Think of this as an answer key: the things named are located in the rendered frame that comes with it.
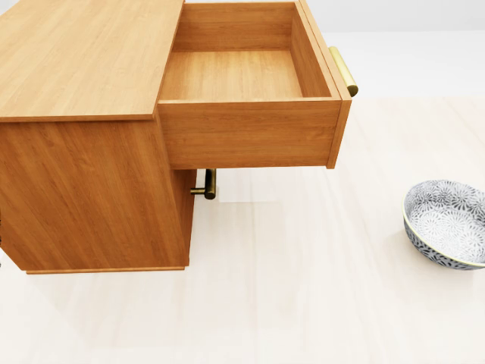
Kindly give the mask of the wooden cabinet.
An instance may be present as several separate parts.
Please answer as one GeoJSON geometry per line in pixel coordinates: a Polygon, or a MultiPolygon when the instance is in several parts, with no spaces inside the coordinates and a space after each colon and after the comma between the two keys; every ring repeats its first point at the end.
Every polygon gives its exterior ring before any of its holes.
{"type": "Polygon", "coordinates": [[[185,0],[17,0],[0,15],[2,250],[29,274],[189,263],[193,173],[157,112],[185,0]]]}

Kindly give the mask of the open wooden drawer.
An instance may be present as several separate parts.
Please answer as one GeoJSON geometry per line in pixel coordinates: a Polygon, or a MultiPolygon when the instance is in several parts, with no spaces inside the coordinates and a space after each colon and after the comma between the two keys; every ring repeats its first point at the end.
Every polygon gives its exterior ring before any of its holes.
{"type": "Polygon", "coordinates": [[[157,112],[178,170],[334,168],[351,102],[306,0],[186,3],[157,112]]]}

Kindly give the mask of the patterned grey white bowl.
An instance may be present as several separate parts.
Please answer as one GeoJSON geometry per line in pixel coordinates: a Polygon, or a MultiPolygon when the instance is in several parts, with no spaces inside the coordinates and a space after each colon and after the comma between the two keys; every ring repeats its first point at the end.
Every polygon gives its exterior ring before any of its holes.
{"type": "Polygon", "coordinates": [[[452,180],[426,180],[402,200],[405,232],[430,261],[456,270],[485,268],[485,191],[452,180]]]}

